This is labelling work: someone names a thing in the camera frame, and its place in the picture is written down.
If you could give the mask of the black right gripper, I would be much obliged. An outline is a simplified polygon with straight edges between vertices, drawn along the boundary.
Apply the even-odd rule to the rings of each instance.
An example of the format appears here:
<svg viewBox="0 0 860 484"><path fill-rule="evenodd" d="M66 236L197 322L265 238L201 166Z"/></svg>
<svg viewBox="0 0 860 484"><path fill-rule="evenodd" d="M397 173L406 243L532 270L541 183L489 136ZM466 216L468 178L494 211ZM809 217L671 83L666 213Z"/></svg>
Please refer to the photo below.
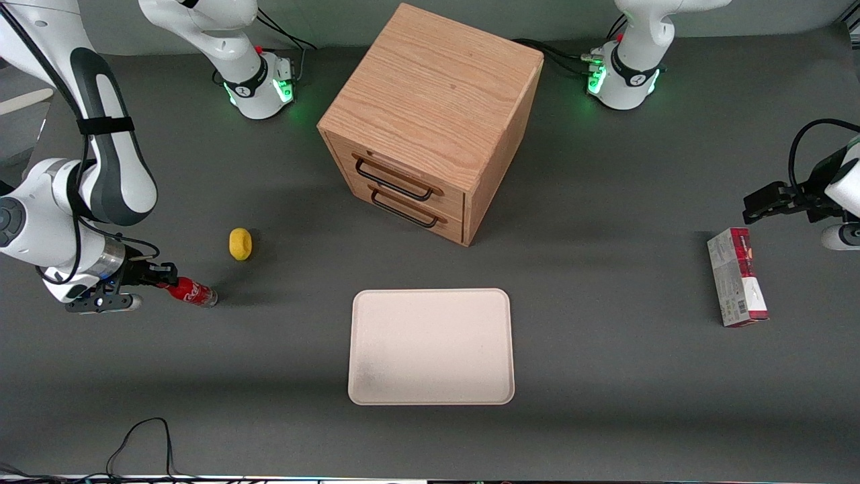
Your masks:
<svg viewBox="0 0 860 484"><path fill-rule="evenodd" d="M125 287L145 285L160 287L161 279L178 279L175 264L144 264L144 260L123 261L122 266L101 280L101 294L107 296L125 294Z"/></svg>

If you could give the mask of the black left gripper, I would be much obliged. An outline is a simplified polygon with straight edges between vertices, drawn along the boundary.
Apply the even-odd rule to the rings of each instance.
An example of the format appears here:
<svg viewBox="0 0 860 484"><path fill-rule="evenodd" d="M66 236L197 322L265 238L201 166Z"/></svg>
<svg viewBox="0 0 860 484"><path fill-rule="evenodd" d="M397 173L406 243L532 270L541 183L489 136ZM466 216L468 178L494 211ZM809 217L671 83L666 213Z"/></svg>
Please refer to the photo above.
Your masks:
<svg viewBox="0 0 860 484"><path fill-rule="evenodd" d="M792 149L787 157L789 189L783 181L774 181L744 197L744 224L756 223L768 217L775 208L780 208L787 200L788 190L791 196L789 212L805 212L811 223L826 218L838 218L843 224L849 222L849 151L839 149L820 160L803 183L798 183L796 177L797 156L798 150Z"/></svg>

